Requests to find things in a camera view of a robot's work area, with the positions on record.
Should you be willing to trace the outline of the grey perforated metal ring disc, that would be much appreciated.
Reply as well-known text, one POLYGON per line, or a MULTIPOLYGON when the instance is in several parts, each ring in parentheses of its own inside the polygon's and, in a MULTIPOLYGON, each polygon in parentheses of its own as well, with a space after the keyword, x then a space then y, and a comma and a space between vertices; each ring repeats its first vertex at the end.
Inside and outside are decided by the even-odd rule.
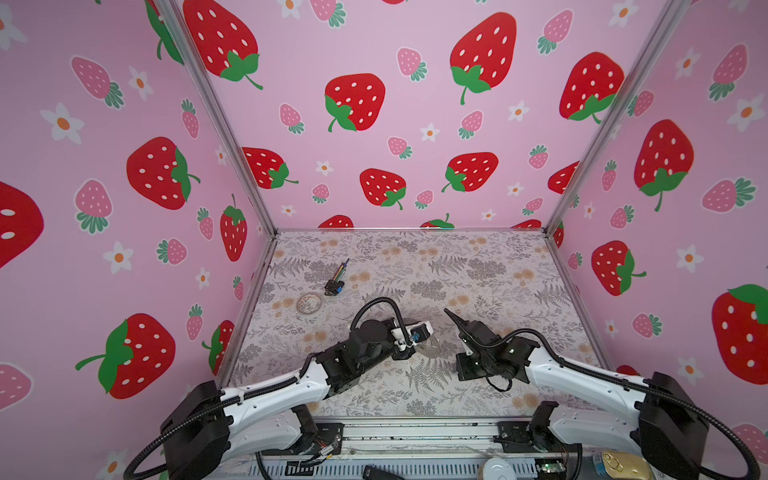
POLYGON ((296 310, 301 315, 314 315, 323 305, 323 298, 315 292, 301 295, 295 304, 296 310))

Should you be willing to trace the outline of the key with blue tag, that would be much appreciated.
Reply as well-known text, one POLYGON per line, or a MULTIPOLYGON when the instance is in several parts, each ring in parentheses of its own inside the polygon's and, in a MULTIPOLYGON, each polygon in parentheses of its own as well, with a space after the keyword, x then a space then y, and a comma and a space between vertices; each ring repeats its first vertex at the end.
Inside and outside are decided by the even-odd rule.
POLYGON ((442 353, 440 341, 436 337, 430 337, 427 341, 418 344, 416 350, 427 358, 439 358, 442 353))

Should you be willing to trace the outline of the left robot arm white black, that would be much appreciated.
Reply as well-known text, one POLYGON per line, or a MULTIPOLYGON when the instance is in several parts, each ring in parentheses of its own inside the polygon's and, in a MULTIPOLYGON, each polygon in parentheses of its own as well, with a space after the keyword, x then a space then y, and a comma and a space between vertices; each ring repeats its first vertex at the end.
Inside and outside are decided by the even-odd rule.
POLYGON ((409 359, 433 332, 427 322, 367 320, 295 372, 242 387, 196 386, 161 426, 169 477, 202 479, 239 454, 303 448, 315 432, 308 404, 351 389, 387 360, 409 359))

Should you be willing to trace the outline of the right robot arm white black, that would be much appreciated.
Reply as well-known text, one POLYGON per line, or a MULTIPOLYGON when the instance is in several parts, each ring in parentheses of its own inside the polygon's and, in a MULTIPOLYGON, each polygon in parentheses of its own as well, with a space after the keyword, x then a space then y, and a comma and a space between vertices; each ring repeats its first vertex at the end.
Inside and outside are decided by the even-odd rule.
POLYGON ((629 427, 624 446, 674 479, 697 479, 709 422, 673 377, 623 375, 555 355, 540 332, 502 338, 480 321, 444 312, 459 329, 465 352, 456 356, 461 381, 499 376, 565 392, 614 414, 629 427))

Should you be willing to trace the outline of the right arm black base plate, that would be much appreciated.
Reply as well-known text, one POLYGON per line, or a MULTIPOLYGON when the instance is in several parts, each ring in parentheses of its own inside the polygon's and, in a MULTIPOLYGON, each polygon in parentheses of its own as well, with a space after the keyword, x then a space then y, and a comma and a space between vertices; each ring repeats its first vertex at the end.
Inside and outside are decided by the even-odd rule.
POLYGON ((528 421, 502 421, 497 424, 497 428, 493 442, 499 444, 505 453, 555 455, 578 452, 575 444, 560 442, 545 428, 532 431, 528 421))

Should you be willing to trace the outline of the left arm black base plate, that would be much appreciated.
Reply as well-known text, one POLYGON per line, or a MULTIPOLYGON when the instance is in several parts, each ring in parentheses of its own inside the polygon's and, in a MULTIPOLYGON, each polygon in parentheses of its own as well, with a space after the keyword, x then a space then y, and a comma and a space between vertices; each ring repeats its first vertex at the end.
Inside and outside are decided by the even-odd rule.
POLYGON ((295 455, 318 455, 331 447, 332 454, 341 452, 345 425, 340 422, 320 422, 304 428, 297 442, 291 447, 295 455))

